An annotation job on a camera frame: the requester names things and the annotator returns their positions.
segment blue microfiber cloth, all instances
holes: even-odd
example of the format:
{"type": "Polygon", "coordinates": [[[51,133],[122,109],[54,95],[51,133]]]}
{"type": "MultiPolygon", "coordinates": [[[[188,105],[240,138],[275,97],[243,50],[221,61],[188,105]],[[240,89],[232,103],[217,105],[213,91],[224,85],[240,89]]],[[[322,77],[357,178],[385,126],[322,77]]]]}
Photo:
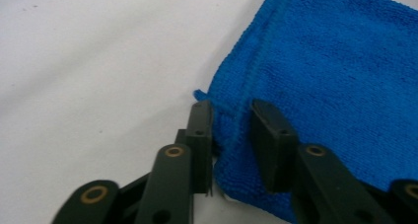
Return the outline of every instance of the blue microfiber cloth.
{"type": "Polygon", "coordinates": [[[266,0],[195,97],[215,109],[220,187],[290,222],[289,193],[267,193],[255,165],[253,99],[277,106],[302,142],[332,149],[361,181],[385,190],[418,180],[418,12],[391,0],[266,0]]]}

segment blue towel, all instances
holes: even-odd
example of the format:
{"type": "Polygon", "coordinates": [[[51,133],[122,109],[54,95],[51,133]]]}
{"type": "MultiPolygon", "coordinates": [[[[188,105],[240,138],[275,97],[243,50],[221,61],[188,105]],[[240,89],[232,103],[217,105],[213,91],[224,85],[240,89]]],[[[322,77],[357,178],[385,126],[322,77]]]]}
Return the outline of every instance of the blue towel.
{"type": "Polygon", "coordinates": [[[250,104],[276,105],[302,142],[332,149],[361,181],[418,180],[418,12],[391,0],[265,0],[216,73],[215,166],[232,198],[295,222],[267,193],[247,134],[250,104]]]}

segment white backdrop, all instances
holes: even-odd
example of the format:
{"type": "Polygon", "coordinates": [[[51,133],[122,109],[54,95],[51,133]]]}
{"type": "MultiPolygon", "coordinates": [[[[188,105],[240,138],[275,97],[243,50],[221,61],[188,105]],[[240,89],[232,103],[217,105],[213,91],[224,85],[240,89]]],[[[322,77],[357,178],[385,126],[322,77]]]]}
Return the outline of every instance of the white backdrop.
{"type": "MultiPolygon", "coordinates": [[[[150,172],[262,1],[0,0],[0,223],[49,223],[77,187],[150,172]]],[[[194,213],[283,223],[216,187],[194,213]]]]}

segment screw hole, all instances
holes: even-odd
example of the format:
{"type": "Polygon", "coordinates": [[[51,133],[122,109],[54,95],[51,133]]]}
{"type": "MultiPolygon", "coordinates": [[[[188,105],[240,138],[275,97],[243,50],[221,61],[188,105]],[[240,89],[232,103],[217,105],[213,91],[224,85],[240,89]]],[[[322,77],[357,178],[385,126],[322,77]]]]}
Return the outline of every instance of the screw hole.
{"type": "Polygon", "coordinates": [[[358,209],[354,215],[362,222],[373,223],[375,221],[375,217],[372,215],[372,213],[366,210],[358,209]]]}
{"type": "Polygon", "coordinates": [[[165,224],[170,221],[172,216],[167,210],[160,210],[153,215],[153,223],[154,224],[165,224]]]}
{"type": "Polygon", "coordinates": [[[184,153],[184,150],[180,147],[171,147],[166,150],[166,156],[169,157],[178,157],[184,153]]]}
{"type": "Polygon", "coordinates": [[[309,146],[307,147],[307,152],[311,155],[317,156],[317,157],[322,157],[325,155],[325,150],[321,147],[318,146],[309,146]]]}
{"type": "Polygon", "coordinates": [[[405,186],[405,191],[408,195],[418,199],[418,185],[416,184],[408,184],[405,186]]]}
{"type": "Polygon", "coordinates": [[[101,201],[107,195],[107,187],[95,186],[87,189],[81,195],[81,201],[85,204],[93,204],[101,201]]]}

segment brass ring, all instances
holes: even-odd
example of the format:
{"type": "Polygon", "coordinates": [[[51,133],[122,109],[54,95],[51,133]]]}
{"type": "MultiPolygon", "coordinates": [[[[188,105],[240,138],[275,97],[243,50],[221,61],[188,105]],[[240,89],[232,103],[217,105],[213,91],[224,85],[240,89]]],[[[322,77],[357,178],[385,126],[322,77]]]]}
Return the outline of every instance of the brass ring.
{"type": "Polygon", "coordinates": [[[307,147],[307,152],[313,156],[322,157],[326,154],[326,151],[318,146],[307,147]]]}
{"type": "Polygon", "coordinates": [[[414,197],[415,199],[418,199],[418,185],[408,184],[408,185],[405,186],[405,191],[410,196],[414,197]]]}
{"type": "Polygon", "coordinates": [[[179,157],[184,153],[184,150],[180,147],[171,147],[166,150],[166,156],[168,157],[179,157]]]}
{"type": "Polygon", "coordinates": [[[104,186],[95,186],[87,189],[83,194],[81,194],[81,201],[86,204],[93,204],[101,201],[107,195],[107,187],[104,186]],[[89,197],[89,194],[92,194],[94,191],[99,191],[100,194],[94,197],[89,197]]]}

